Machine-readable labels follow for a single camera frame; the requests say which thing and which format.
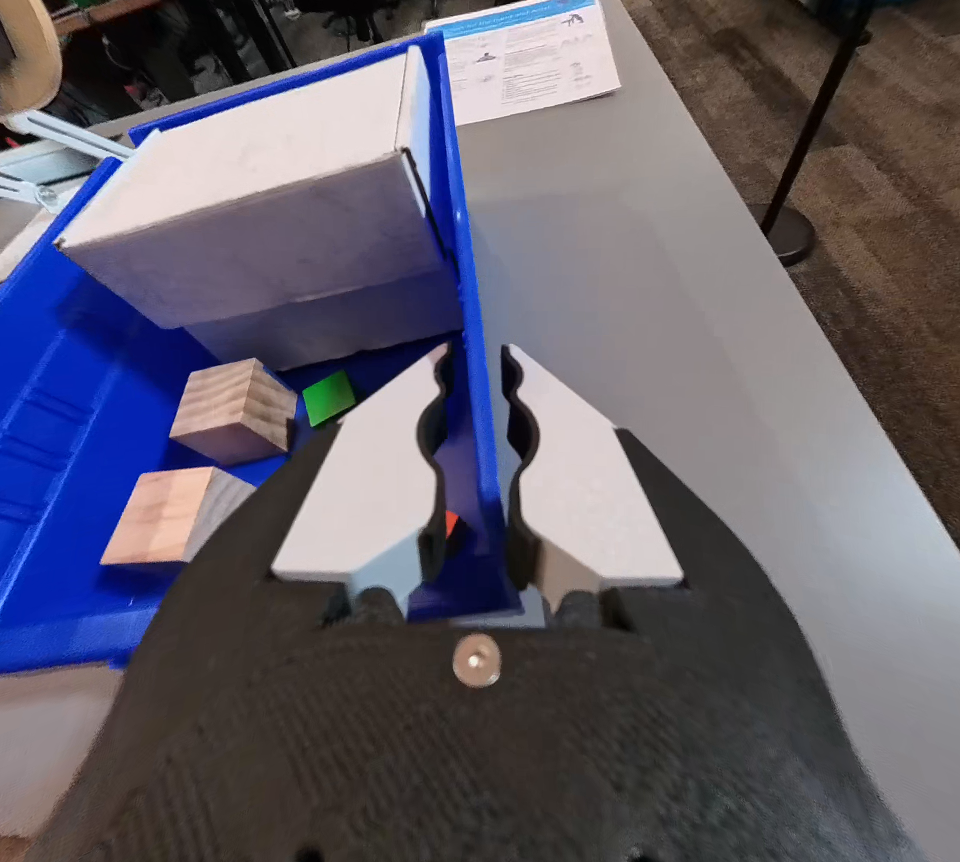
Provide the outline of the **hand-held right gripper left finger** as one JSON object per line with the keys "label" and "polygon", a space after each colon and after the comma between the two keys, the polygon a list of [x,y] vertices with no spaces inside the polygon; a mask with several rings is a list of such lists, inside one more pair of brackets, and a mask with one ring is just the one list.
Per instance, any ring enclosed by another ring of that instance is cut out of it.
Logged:
{"label": "hand-held right gripper left finger", "polygon": [[445,474],[451,345],[402,370],[339,422],[270,566],[285,582],[335,583],[356,603],[390,593],[402,616],[447,550]]}

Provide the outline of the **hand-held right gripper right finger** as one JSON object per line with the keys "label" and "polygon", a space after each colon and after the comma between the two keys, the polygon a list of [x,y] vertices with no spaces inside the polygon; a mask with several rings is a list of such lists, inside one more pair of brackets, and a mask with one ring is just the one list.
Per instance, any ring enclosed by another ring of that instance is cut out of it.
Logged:
{"label": "hand-held right gripper right finger", "polygon": [[635,471],[629,433],[515,344],[501,347],[507,439],[507,567],[552,615],[572,593],[673,589],[678,556]]}

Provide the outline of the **green wooden cube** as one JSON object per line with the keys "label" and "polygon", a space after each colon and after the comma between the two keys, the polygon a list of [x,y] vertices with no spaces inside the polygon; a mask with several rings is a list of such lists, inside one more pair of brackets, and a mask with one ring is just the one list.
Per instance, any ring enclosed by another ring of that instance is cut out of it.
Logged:
{"label": "green wooden cube", "polygon": [[353,383],[343,369],[307,386],[301,396],[307,421],[312,428],[342,417],[357,404]]}

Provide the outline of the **natural wooden cube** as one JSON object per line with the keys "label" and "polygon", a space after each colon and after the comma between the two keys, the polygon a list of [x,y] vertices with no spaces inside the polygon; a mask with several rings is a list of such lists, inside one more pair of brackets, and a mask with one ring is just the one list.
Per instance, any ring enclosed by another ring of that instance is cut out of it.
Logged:
{"label": "natural wooden cube", "polygon": [[258,359],[191,372],[170,439],[228,468],[291,449],[298,394]]}
{"label": "natural wooden cube", "polygon": [[215,466],[143,473],[100,565],[187,564],[256,490],[255,485]]}

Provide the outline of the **white cardboard mailer box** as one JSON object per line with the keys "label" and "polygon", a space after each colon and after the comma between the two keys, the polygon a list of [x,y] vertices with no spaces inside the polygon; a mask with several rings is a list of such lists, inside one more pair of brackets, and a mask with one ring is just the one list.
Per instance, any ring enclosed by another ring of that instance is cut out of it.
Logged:
{"label": "white cardboard mailer box", "polygon": [[448,268],[185,328],[222,363],[255,358],[275,372],[462,329],[459,282]]}
{"label": "white cardboard mailer box", "polygon": [[452,253],[433,95],[409,44],[152,129],[55,245],[167,329],[432,273]]}

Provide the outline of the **blue plastic bin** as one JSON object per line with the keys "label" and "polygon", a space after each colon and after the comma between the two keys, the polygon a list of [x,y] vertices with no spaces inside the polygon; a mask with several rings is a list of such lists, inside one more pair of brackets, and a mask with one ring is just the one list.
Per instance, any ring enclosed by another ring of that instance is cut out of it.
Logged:
{"label": "blue plastic bin", "polygon": [[[451,93],[438,29],[302,66],[259,86],[210,93],[180,110],[157,109],[128,129],[138,145],[173,129],[284,90],[350,73],[418,47],[431,91],[430,143],[438,169],[436,214],[455,254],[463,328],[282,372],[297,392],[344,369],[365,398],[449,340],[453,362],[447,438],[438,450],[447,508],[469,528],[436,580],[410,598],[411,621],[494,616],[522,608],[505,557],[495,414],[474,238]],[[205,465],[168,433],[187,377],[212,366],[186,331],[162,330],[60,253],[54,242],[119,167],[94,169],[2,282],[1,670],[79,664],[125,667],[169,590],[175,570],[100,564],[145,472]]]}

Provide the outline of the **grey desk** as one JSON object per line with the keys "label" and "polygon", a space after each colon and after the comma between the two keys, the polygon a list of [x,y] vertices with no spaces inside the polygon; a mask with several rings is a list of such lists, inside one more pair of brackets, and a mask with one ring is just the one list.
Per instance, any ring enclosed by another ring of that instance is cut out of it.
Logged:
{"label": "grey desk", "polygon": [[469,632],[275,580],[307,436],[29,860],[958,860],[958,549],[641,55],[593,114],[470,128],[464,192],[507,573],[516,345],[629,433],[683,583]]}

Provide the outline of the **blue white paper leaflet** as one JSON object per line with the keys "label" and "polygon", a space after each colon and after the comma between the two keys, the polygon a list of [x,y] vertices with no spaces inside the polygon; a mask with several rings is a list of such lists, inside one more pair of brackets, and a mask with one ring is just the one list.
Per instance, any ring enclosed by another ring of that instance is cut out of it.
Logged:
{"label": "blue white paper leaflet", "polygon": [[458,128],[621,88],[601,0],[528,0],[427,22],[444,40]]}

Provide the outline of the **black stand pole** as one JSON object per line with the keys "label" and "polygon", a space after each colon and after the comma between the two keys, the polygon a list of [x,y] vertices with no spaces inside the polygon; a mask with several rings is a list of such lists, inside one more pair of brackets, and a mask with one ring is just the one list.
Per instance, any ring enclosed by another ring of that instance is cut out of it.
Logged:
{"label": "black stand pole", "polygon": [[837,36],[839,43],[771,199],[749,205],[751,215],[783,268],[806,260],[815,248],[817,236],[812,222],[802,211],[788,205],[788,197],[856,48],[864,43],[867,26],[865,21],[856,20],[855,8],[844,8],[844,0],[810,0],[803,7],[823,28]]}

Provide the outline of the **white document stand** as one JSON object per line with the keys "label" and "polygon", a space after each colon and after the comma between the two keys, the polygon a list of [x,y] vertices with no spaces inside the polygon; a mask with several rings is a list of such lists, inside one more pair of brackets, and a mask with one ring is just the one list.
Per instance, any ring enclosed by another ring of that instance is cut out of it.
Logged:
{"label": "white document stand", "polygon": [[[77,151],[95,160],[115,159],[125,161],[132,157],[134,149],[95,132],[67,123],[39,110],[24,110],[6,115],[3,124],[19,135],[36,136]],[[37,206],[56,215],[63,207],[64,199],[47,185],[2,175],[1,197],[21,204]]]}

